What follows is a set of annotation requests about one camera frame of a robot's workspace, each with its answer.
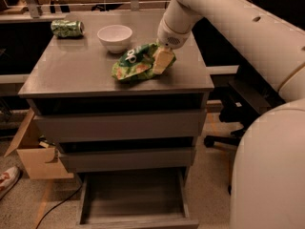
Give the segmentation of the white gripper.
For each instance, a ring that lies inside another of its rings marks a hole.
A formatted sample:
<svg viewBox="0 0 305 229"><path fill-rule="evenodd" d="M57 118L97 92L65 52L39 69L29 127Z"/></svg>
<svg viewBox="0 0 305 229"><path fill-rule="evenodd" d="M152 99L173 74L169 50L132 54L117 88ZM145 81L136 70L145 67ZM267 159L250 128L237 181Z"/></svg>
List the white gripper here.
<svg viewBox="0 0 305 229"><path fill-rule="evenodd" d="M164 47L159 47L153 55L152 72L154 74L162 74L171 65L175 59L173 50L181 48L189 38L190 33L190 30L186 32L173 31L165 19L161 19L157 30L157 40Z"/></svg>

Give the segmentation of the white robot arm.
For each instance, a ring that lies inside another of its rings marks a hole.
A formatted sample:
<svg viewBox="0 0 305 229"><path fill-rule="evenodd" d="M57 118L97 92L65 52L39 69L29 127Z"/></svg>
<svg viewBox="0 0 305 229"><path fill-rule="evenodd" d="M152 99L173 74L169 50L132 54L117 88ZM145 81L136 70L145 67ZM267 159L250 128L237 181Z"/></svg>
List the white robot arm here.
<svg viewBox="0 0 305 229"><path fill-rule="evenodd" d="M247 0L171 0L159 41L182 47L201 17L249 62L246 82L270 87L284 101L240 140L230 229L305 229L305 33Z"/></svg>

